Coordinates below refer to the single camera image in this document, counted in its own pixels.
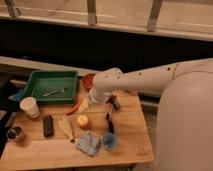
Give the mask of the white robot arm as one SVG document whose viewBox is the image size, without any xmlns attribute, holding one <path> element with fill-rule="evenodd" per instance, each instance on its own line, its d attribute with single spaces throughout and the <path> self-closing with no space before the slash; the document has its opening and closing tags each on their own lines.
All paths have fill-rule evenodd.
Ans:
<svg viewBox="0 0 213 171">
<path fill-rule="evenodd" d="M 99 72 L 83 102 L 104 104 L 115 90 L 160 98 L 156 171 L 213 171 L 213 58 Z"/>
</svg>

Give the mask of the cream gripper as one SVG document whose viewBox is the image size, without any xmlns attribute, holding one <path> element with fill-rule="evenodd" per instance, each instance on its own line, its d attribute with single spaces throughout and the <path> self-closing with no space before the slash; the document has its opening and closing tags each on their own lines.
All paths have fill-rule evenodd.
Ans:
<svg viewBox="0 0 213 171">
<path fill-rule="evenodd" d="M 91 106 L 104 104 L 107 99 L 108 97 L 104 93 L 92 88 L 80 102 L 77 112 L 82 113 Z"/>
</svg>

